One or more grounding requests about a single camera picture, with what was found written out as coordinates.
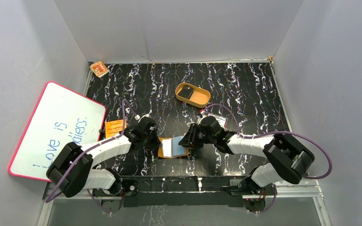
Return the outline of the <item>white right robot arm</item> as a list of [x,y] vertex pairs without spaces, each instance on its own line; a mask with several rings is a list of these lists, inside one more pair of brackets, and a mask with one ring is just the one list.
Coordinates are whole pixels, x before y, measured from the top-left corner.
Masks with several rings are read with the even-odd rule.
[[253,195],[279,181],[300,183],[315,160],[314,154],[291,134],[247,139],[235,131],[225,130],[213,116],[191,124],[178,142],[179,146],[189,149],[199,149],[205,144],[213,144],[222,153],[255,155],[268,160],[267,164],[254,168],[245,179],[247,190]]

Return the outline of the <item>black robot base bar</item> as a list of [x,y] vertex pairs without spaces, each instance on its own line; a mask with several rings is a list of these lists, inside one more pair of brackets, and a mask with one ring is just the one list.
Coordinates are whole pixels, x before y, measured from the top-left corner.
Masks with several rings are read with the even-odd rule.
[[109,201],[117,200],[121,207],[203,206],[226,205],[260,213],[269,208],[266,204],[275,194],[269,184],[259,188],[245,176],[213,177],[123,177],[113,192],[93,189],[92,194],[101,199],[108,209]]

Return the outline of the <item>orange leather card holder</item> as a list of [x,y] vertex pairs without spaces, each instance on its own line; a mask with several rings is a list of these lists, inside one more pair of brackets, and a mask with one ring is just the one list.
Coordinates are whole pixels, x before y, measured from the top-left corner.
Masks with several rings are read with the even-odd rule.
[[158,149],[158,157],[160,158],[177,158],[184,157],[189,154],[189,149],[179,145],[179,142],[183,139],[183,136],[172,138],[159,138],[161,146]]

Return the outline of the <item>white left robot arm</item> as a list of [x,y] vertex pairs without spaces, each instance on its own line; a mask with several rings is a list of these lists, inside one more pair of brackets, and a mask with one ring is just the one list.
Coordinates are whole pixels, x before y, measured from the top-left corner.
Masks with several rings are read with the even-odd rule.
[[95,166],[126,154],[137,145],[148,150],[159,148],[161,142],[156,132],[157,123],[144,115],[136,125],[111,138],[88,145],[67,143],[47,169],[46,177],[67,198],[88,189],[102,189],[116,196],[125,190],[122,177],[112,169],[96,169]]

